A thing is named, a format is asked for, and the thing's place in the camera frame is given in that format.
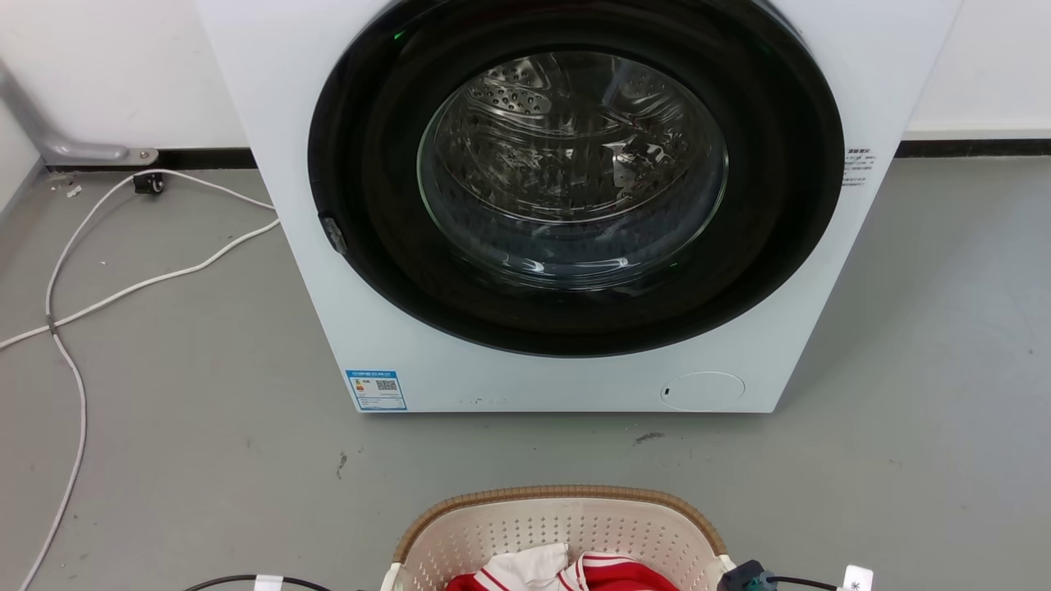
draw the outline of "sticker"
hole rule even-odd
[[[861,187],[868,182],[868,176],[875,166],[875,156],[871,148],[849,148],[843,161],[843,186]]]
[[[347,381],[350,383],[350,391],[357,399],[357,407],[362,410],[409,410],[405,406],[396,371],[348,369]]]

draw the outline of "front-loading washing machine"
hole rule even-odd
[[[358,410],[769,412],[960,0],[199,7]]]

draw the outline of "blue label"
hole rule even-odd
[[[348,369],[347,385],[363,412],[409,410],[396,371]]]

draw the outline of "metal bracket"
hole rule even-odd
[[[70,140],[48,123],[0,61],[0,99],[37,146],[47,166],[145,166],[159,156],[153,148],[128,148]]]

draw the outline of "white cable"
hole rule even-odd
[[[51,272],[51,279],[50,279],[50,281],[47,282],[47,291],[44,294],[44,311],[46,312],[46,314],[47,314],[47,317],[48,317],[49,320],[50,320],[50,315],[51,315],[51,293],[55,290],[55,281],[58,279],[58,277],[59,277],[59,270],[62,268],[62,264],[65,262],[66,257],[68,257],[69,249],[73,247],[74,242],[77,241],[77,237],[80,236],[81,230],[83,230],[84,226],[87,225],[87,222],[88,222],[88,220],[91,219],[91,216],[95,215],[95,212],[99,209],[99,207],[107,199],[109,199],[109,196],[114,195],[117,191],[117,189],[119,189],[122,186],[126,185],[127,183],[131,182],[132,179],[135,179],[136,177],[138,177],[140,175],[147,175],[147,174],[151,174],[151,172],[163,172],[165,175],[171,175],[171,176],[174,176],[174,177],[180,177],[180,178],[183,178],[183,179],[187,179],[187,180],[193,181],[195,183],[200,183],[200,184],[202,184],[202,185],[204,185],[206,187],[211,187],[213,189],[221,190],[221,191],[223,191],[225,193],[231,195],[231,196],[233,196],[233,197],[235,197],[238,199],[247,201],[249,203],[259,205],[261,207],[266,207],[267,209],[273,209],[272,205],[269,205],[267,203],[263,203],[262,201],[255,201],[254,199],[250,199],[248,197],[245,197],[245,196],[243,196],[243,195],[241,195],[241,193],[239,193],[236,191],[230,190],[230,189],[228,189],[226,187],[223,187],[223,186],[220,186],[220,185],[217,185],[217,184],[212,184],[212,183],[209,183],[207,181],[203,181],[201,179],[198,179],[195,177],[190,177],[189,175],[185,175],[183,172],[178,172],[176,170],[167,170],[167,169],[164,169],[164,168],[151,168],[149,170],[143,170],[141,172],[136,172],[135,175],[131,175],[130,177],[127,177],[123,181],[117,183],[114,186],[114,188],[109,189],[109,191],[106,192],[106,195],[102,196],[102,199],[100,199],[99,202],[95,204],[95,207],[92,207],[91,210],[88,211],[87,217],[84,218],[84,221],[81,222],[80,226],[77,227],[77,231],[75,231],[73,233],[73,237],[69,238],[69,242],[66,243],[65,248],[62,249],[62,254],[59,256],[59,260],[55,264],[55,270]],[[174,279],[177,277],[182,277],[182,276],[185,276],[185,274],[197,272],[197,271],[199,271],[199,270],[201,270],[201,269],[203,269],[203,268],[205,268],[205,267],[207,267],[209,265],[211,265],[215,261],[218,261],[220,258],[223,257],[223,254],[226,254],[227,252],[229,252],[230,250],[232,250],[239,244],[241,244],[241,243],[243,243],[243,242],[245,242],[247,240],[251,240],[252,238],[255,238],[256,236],[259,236],[259,235],[261,235],[263,232],[266,232],[268,230],[273,229],[280,223],[281,223],[280,220],[274,220],[273,222],[270,222],[269,224],[267,224],[266,226],[264,226],[264,227],[262,227],[262,228],[260,228],[257,230],[250,231],[250,232],[246,233],[245,236],[242,236],[238,240],[234,240],[233,242],[231,242],[231,243],[227,244],[226,246],[224,246],[223,248],[221,248],[218,252],[215,252],[214,254],[212,254],[211,257],[209,257],[208,260],[204,261],[203,263],[201,263],[199,265],[193,265],[192,267],[186,267],[185,269],[182,269],[182,270],[178,270],[178,271],[173,271],[173,272],[170,272],[170,273],[162,274],[162,276],[154,277],[152,279],[148,279],[146,281],[137,283],[137,284],[132,285],[131,287],[128,287],[127,289],[122,289],[121,291],[118,291],[117,293],[114,293],[109,298],[106,298],[105,300],[103,300],[103,301],[101,301],[101,302],[99,302],[97,304],[92,304],[92,305],[84,308],[83,310],[81,310],[81,311],[79,311],[79,312],[77,312],[77,313],[75,313],[73,315],[66,317],[66,318],[64,318],[64,319],[62,319],[62,320],[60,320],[58,322],[53,322],[53,324],[56,327],[68,324],[68,323],[70,323],[70,322],[73,322],[73,321],[75,321],[75,320],[77,320],[79,318],[82,318],[82,317],[84,317],[86,314],[89,314],[89,313],[94,312],[95,310],[98,310],[99,308],[107,306],[107,305],[111,304],[112,302],[116,302],[117,300],[120,300],[121,298],[123,298],[123,297],[125,297],[125,295],[127,295],[129,293],[132,293],[135,291],[138,291],[138,290],[140,290],[140,289],[142,289],[144,287],[148,287],[150,285],[153,285],[153,284],[157,284],[157,283],[161,283],[162,281],[166,281],[166,280],[169,280],[169,279]],[[24,341],[25,339],[28,339],[29,337],[35,337],[35,335],[40,334],[42,332],[47,332],[48,330],[49,330],[49,327],[43,326],[41,328],[37,328],[35,330],[29,330],[28,332],[24,332],[22,334],[19,334],[18,337],[15,337],[13,339],[8,339],[8,340],[0,343],[0,350],[4,349],[6,347],[9,347],[11,345],[14,345],[15,343],[18,343],[20,341]],[[62,340],[59,339],[58,333],[57,332],[53,333],[53,337],[55,338],[55,344],[58,346],[59,352],[62,353],[62,356],[65,359],[66,363],[69,365],[69,369],[73,370],[74,378],[77,380],[77,389],[80,392],[80,444],[77,446],[77,457],[76,457],[76,460],[74,460],[73,472],[70,472],[70,474],[69,474],[69,483],[66,485],[65,493],[62,495],[62,502],[59,504],[59,510],[55,514],[55,519],[51,523],[51,529],[50,529],[50,531],[47,532],[47,537],[44,539],[44,546],[43,546],[43,548],[40,549],[40,554],[37,555],[37,559],[36,559],[36,562],[33,563],[33,568],[29,569],[29,573],[25,576],[25,580],[22,582],[22,586],[19,587],[19,591],[25,591],[26,589],[28,589],[29,584],[33,583],[34,577],[37,576],[37,571],[40,570],[40,565],[44,562],[44,556],[47,555],[47,551],[51,547],[51,542],[55,539],[55,534],[59,530],[59,524],[62,523],[62,516],[65,515],[66,507],[69,505],[69,496],[73,494],[73,488],[74,488],[74,485],[77,483],[77,475],[80,473],[80,466],[81,466],[81,464],[82,464],[82,462],[84,460],[84,447],[85,447],[86,435],[87,435],[87,394],[84,391],[84,380],[83,380],[83,378],[80,374],[80,370],[77,368],[77,364],[74,363],[73,358],[69,356],[69,353],[66,351],[65,346],[62,345]]]
[[[99,308],[103,308],[105,306],[108,306],[109,304],[112,304],[114,302],[116,302],[117,300],[120,300],[121,298],[123,298],[125,295],[128,295],[130,293],[136,292],[136,291],[139,291],[143,287],[149,287],[150,285],[154,285],[154,284],[161,283],[162,281],[167,281],[169,279],[174,279],[177,277],[182,277],[184,274],[190,274],[190,273],[200,271],[201,269],[203,269],[203,268],[207,267],[208,265],[214,263],[221,257],[223,257],[224,254],[226,254],[227,252],[229,252],[230,250],[232,250],[234,246],[238,246],[238,245],[240,245],[241,243],[243,243],[243,242],[245,242],[247,240],[251,240],[251,239],[255,238],[256,236],[259,236],[261,233],[264,233],[264,232],[267,232],[269,230],[272,230],[280,223],[281,222],[279,220],[274,220],[274,221],[270,222],[269,224],[263,226],[262,228],[257,229],[257,230],[253,230],[253,231],[250,231],[250,232],[246,233],[245,236],[243,236],[243,237],[239,238],[238,240],[234,240],[233,242],[231,242],[231,243],[227,244],[226,246],[224,246],[218,252],[215,252],[214,254],[212,254],[211,257],[209,257],[207,261],[201,263],[200,265],[193,265],[192,267],[186,267],[185,269],[181,269],[181,270],[178,270],[178,271],[171,271],[170,273],[166,273],[166,274],[162,274],[162,276],[159,276],[159,277],[154,277],[153,279],[147,279],[146,281],[137,283],[137,284],[132,285],[131,287],[122,289],[122,290],[118,291],[117,293],[114,293],[109,298],[106,298],[105,300],[103,300],[101,302],[98,302],[96,304],[91,304],[90,306],[84,308],[83,310],[81,310],[81,311],[79,311],[79,312],[77,312],[75,314],[69,314],[66,318],[62,319],[62,320],[55,321],[55,327],[57,328],[59,326],[65,326],[66,324],[69,324],[70,322],[73,322],[75,320],[81,319],[81,318],[83,318],[83,317],[85,317],[85,315],[94,312],[95,310],[98,310]],[[0,350],[3,350],[5,348],[14,345],[15,343],[19,343],[21,341],[25,341],[29,337],[36,337],[37,334],[43,334],[44,332],[47,332],[47,330],[48,330],[48,328],[46,326],[41,326],[40,328],[34,328],[33,330],[23,332],[23,333],[19,334],[18,337],[12,337],[11,339],[7,339],[6,341],[0,342]]]

